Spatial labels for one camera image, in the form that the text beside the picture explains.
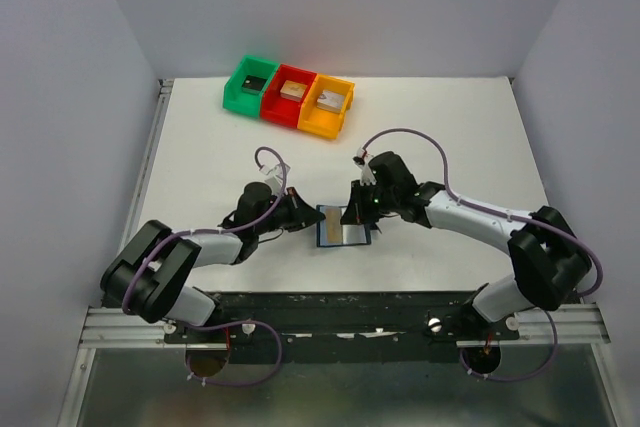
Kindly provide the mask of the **gold credit card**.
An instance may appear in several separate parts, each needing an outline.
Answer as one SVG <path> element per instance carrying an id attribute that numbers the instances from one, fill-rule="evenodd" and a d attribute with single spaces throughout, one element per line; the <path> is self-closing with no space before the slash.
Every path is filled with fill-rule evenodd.
<path id="1" fill-rule="evenodd" d="M 326 221 L 326 237 L 329 245 L 338 245 L 342 243 L 342 226 L 340 223 L 341 210 L 339 208 L 328 208 L 325 213 Z"/>

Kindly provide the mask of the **blue card holder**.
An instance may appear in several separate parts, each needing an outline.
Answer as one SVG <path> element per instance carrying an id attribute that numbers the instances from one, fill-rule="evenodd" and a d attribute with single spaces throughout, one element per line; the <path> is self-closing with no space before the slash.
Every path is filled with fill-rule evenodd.
<path id="1" fill-rule="evenodd" d="M 341 216 L 344 213 L 345 206 L 322 205 L 316 206 L 316 210 L 324 215 L 328 208 L 339 208 Z M 337 248 L 350 246 L 365 246 L 372 243 L 371 231 L 365 225 L 341 225 L 343 240 L 341 244 L 329 245 L 326 237 L 326 221 L 322 221 L 316 225 L 316 246 L 318 248 Z"/>

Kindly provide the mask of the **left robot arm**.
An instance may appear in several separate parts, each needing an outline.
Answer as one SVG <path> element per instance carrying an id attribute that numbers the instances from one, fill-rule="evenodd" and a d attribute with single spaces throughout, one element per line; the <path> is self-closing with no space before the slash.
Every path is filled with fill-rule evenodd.
<path id="1" fill-rule="evenodd" d="M 106 269 L 100 289 L 127 313 L 148 323 L 187 323 L 197 340 L 209 342 L 220 334 L 222 319 L 211 296 L 186 285 L 191 271 L 240 264 L 256 251 L 262 235 L 297 232 L 324 220 L 295 188 L 278 197 L 268 184 L 252 182 L 224 218 L 221 234 L 176 234 L 158 220 L 146 222 Z"/>

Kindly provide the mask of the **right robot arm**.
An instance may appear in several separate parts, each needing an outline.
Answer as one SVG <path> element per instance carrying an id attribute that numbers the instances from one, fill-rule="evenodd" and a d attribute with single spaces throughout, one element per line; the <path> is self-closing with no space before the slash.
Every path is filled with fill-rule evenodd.
<path id="1" fill-rule="evenodd" d="M 471 338 L 485 337 L 496 322 L 516 312 L 557 310 L 591 268 L 585 248 L 554 208 L 529 213 L 475 204 L 444 184 L 417 182 L 391 151 L 377 156 L 360 152 L 353 161 L 361 176 L 351 183 L 341 224 L 374 225 L 395 214 L 407 223 L 469 237 L 509 257 L 511 274 L 479 287 L 461 309 L 461 329 Z"/>

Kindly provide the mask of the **yellow bin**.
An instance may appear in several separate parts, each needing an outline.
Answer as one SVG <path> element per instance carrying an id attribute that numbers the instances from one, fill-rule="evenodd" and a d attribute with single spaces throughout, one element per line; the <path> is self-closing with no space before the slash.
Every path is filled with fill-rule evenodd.
<path id="1" fill-rule="evenodd" d="M 297 129 L 335 140 L 342 131 L 354 91 L 353 82 L 317 74 L 301 104 Z"/>

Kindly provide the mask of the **red bin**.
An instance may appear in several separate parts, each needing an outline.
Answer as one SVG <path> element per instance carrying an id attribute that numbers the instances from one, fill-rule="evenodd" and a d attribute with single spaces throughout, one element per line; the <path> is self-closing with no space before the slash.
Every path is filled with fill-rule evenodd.
<path id="1" fill-rule="evenodd" d="M 296 129 L 302 104 L 316 77 L 316 72 L 280 64 L 262 96 L 260 119 Z"/>

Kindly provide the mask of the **grey block in yellow bin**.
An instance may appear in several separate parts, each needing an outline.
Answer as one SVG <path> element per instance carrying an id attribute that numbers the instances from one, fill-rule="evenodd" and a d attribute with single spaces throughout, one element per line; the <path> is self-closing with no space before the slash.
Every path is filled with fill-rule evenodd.
<path id="1" fill-rule="evenodd" d="M 339 113 L 343 107 L 346 97 L 338 92 L 324 89 L 318 96 L 316 105 L 318 108 Z"/>

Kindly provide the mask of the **tan block in red bin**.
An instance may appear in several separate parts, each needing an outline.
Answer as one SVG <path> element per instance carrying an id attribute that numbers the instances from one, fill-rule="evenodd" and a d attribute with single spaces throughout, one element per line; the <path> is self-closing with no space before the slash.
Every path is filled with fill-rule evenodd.
<path id="1" fill-rule="evenodd" d="M 299 101 L 304 97 L 306 89 L 306 84 L 286 80 L 280 88 L 280 96 L 285 99 Z"/>

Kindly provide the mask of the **green bin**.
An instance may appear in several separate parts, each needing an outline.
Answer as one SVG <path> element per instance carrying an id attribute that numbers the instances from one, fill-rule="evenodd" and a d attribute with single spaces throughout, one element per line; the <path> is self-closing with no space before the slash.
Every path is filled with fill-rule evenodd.
<path id="1" fill-rule="evenodd" d="M 245 55 L 224 86 L 223 108 L 258 118 L 266 88 L 279 67 L 278 62 Z"/>

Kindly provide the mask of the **dark block in green bin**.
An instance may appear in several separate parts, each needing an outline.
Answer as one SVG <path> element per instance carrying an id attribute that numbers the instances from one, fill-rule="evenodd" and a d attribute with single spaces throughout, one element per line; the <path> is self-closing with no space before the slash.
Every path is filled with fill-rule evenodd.
<path id="1" fill-rule="evenodd" d="M 266 79 L 247 75 L 242 83 L 242 91 L 251 95 L 258 95 L 266 84 Z"/>

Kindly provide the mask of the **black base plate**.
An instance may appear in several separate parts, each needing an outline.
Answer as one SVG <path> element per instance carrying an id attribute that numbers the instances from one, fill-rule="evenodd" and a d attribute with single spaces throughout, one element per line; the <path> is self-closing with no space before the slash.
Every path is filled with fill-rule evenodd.
<path id="1" fill-rule="evenodd" d="M 189 351 L 229 347 L 236 364 L 454 363 L 458 345 L 511 341 L 504 320 L 464 329 L 468 291 L 223 293 L 211 324 L 221 332 L 180 325 L 165 336 Z"/>

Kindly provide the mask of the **aluminium rail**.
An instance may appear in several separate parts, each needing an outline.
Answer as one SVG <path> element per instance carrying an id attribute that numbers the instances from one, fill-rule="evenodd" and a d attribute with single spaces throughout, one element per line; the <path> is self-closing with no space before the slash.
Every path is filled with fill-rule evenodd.
<path id="1" fill-rule="evenodd" d="M 119 309 L 90 308 L 82 327 L 79 346 L 87 349 L 162 348 L 164 324 L 149 324 Z"/>

